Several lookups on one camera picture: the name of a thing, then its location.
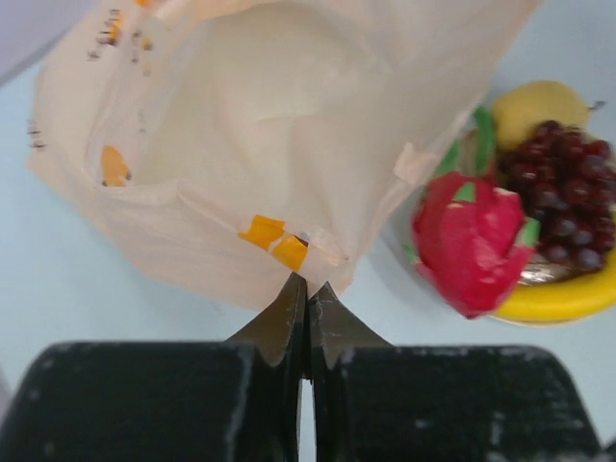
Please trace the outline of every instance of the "white plastic bag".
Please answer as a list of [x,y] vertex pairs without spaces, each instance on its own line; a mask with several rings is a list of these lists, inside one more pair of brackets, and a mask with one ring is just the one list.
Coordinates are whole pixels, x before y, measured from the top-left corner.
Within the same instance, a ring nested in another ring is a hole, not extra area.
[[40,75],[30,167],[154,278],[341,291],[540,2],[105,0]]

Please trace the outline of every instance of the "dragon fruit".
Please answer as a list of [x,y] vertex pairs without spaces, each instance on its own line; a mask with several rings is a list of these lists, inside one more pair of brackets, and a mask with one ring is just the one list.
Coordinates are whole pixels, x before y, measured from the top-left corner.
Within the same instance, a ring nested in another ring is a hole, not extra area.
[[473,319],[514,290],[534,255],[539,223],[525,217],[516,193],[450,171],[428,184],[412,229],[418,273]]

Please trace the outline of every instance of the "table surface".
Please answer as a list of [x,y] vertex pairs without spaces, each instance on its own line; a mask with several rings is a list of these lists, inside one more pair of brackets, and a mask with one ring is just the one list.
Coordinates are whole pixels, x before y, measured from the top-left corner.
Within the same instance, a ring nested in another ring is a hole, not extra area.
[[[564,81],[588,101],[606,100],[591,131],[616,141],[613,0],[549,0],[500,64],[495,94],[525,81]],[[138,273],[106,238],[48,191],[25,166],[26,120],[40,64],[0,89],[0,368],[15,388],[37,354],[66,340],[222,340],[254,313]],[[400,345],[544,347],[572,374],[601,439],[616,436],[616,310],[553,328],[466,321],[411,270],[412,200],[391,218],[362,261],[343,302]],[[314,460],[309,393],[302,406],[302,460]]]

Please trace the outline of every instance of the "yellow banana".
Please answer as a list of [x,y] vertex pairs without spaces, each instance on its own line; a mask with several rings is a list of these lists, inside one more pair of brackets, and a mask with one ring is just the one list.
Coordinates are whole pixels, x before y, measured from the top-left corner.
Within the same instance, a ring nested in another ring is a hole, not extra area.
[[616,250],[610,252],[601,272],[551,284],[518,286],[495,316],[527,323],[574,321],[599,313],[614,303]]
[[526,141],[545,120],[585,128],[592,114],[581,96],[552,80],[537,80],[500,96],[492,105],[497,145],[509,150]]

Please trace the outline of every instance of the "red grape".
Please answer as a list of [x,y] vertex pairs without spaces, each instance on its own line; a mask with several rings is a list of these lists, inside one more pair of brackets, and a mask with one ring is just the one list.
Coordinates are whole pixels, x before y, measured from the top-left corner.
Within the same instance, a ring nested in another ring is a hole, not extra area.
[[611,156],[608,142],[588,140],[578,127],[554,120],[539,124],[515,152],[500,155],[507,188],[542,224],[539,251],[550,262],[582,272],[604,268],[616,232]]
[[590,185],[582,179],[575,178],[563,185],[563,193],[570,204],[581,204],[590,195]]
[[571,236],[571,244],[577,246],[589,245],[593,242],[593,228],[588,223],[580,223],[576,232]]
[[533,189],[532,199],[537,207],[554,207],[559,201],[558,190],[552,183],[538,183]]
[[538,219],[540,222],[546,219],[546,216],[548,214],[546,212],[546,209],[542,207],[530,206],[530,207],[526,207],[526,209],[528,210],[529,217]]
[[577,133],[566,133],[558,143],[558,151],[570,162],[579,162],[584,158],[582,139]]
[[548,233],[559,238],[571,236],[578,229],[578,221],[576,216],[570,213],[564,213],[556,216],[548,228]]
[[588,155],[599,156],[604,160],[611,157],[612,149],[609,142],[604,140],[596,140],[589,142],[584,146],[584,152]]
[[542,254],[546,260],[558,265],[567,264],[570,259],[569,250],[562,244],[547,245]]
[[601,233],[595,237],[593,248],[599,253],[607,253],[614,249],[615,244],[613,233]]
[[503,152],[499,155],[499,170],[507,173],[515,164],[517,154],[515,152]]
[[608,209],[614,203],[614,192],[608,188],[595,188],[590,192],[590,201],[595,207]]
[[614,224],[614,220],[610,215],[594,217],[591,224],[595,229],[595,232],[598,233],[614,234],[614,231],[616,231],[616,224]]
[[537,163],[546,156],[546,149],[543,144],[535,140],[523,142],[518,146],[517,152],[531,163]]
[[586,156],[578,168],[582,177],[597,180],[604,175],[605,161],[599,156]]
[[550,164],[542,164],[537,167],[537,179],[540,181],[556,181],[556,170]]
[[581,248],[574,253],[574,263],[580,271],[591,272],[601,270],[603,260],[601,255],[592,248]]
[[520,186],[533,183],[537,179],[537,169],[532,164],[519,163],[511,168],[511,178]]

